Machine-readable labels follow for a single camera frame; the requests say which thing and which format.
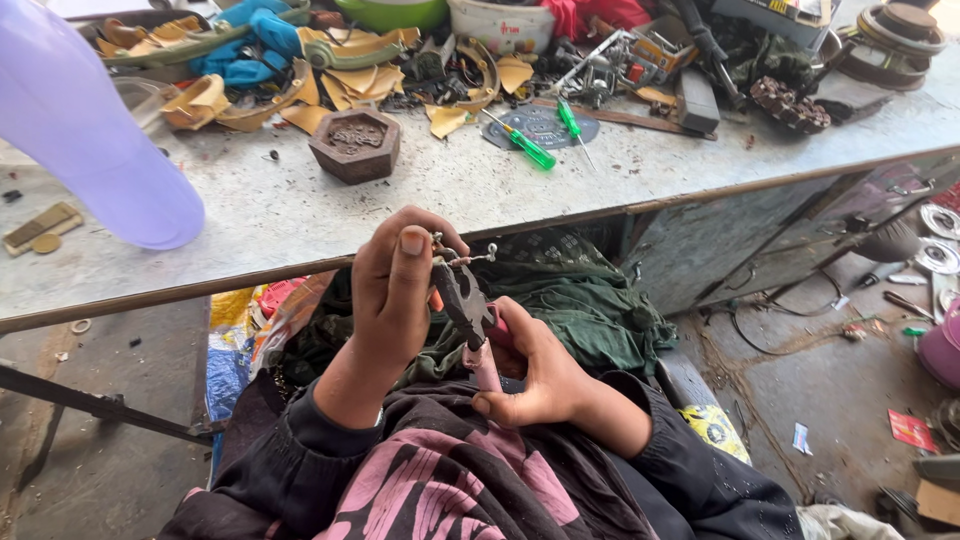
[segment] green plastic bowl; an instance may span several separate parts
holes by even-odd
[[[430,32],[444,22],[450,8],[446,0],[334,0],[347,17],[365,27],[383,34],[397,28],[420,29]]]

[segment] green screwdriver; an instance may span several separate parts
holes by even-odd
[[[584,152],[587,154],[587,161],[590,162],[590,166],[593,167],[593,170],[597,170],[597,166],[593,164],[593,158],[590,157],[590,151],[587,150],[587,145],[584,144],[584,140],[580,138],[580,126],[577,125],[577,119],[573,117],[573,110],[570,109],[570,104],[560,96],[557,97],[557,112],[560,113],[560,118],[566,124],[567,130],[570,131],[570,136],[579,140],[580,146],[584,147]]]
[[[540,148],[540,146],[522,134],[520,130],[511,128],[510,126],[504,124],[500,121],[499,118],[490,114],[486,109],[481,109],[481,112],[492,118],[496,123],[500,124],[500,127],[507,132],[507,135],[510,136],[510,140],[514,142],[517,146],[523,149],[527,153],[527,156],[530,156],[534,159],[541,167],[544,169],[550,169],[555,164],[557,164],[557,159],[551,156],[546,150]]]

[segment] dark green fabric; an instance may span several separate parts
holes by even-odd
[[[746,91],[764,76],[783,81],[791,88],[813,79],[810,58],[786,37],[771,34],[745,18],[712,14],[708,23],[730,57],[730,78],[741,90]]]
[[[498,243],[496,257],[496,262],[470,266],[481,290],[488,298],[510,296],[526,307],[594,375],[618,369],[653,375],[656,349],[676,344],[675,327],[646,295],[630,287],[591,242],[572,230],[515,234]],[[272,365],[281,365],[288,383],[305,386],[319,377],[347,341],[353,331],[349,294],[349,271],[344,269],[310,323],[270,358]],[[432,317],[427,346],[395,389],[466,376],[460,364],[464,337],[444,313]]]

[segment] black sleeve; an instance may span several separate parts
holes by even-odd
[[[192,524],[182,522],[195,521],[198,515],[220,519],[216,511],[194,507],[203,503],[210,508],[211,501],[219,501],[225,511],[240,503],[302,538],[329,527],[337,503],[382,428],[342,428],[320,412],[312,396],[313,384],[287,406],[268,433],[220,473],[211,493],[183,501],[164,531],[189,530]]]
[[[707,444],[660,393],[634,376],[610,372],[600,380],[650,414],[650,443],[627,461],[686,518],[698,538],[803,540],[796,506],[779,484]]]

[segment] white plastic bucket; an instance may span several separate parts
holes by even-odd
[[[453,33],[476,37],[492,53],[541,54],[550,44],[557,19],[549,8],[446,0]]]

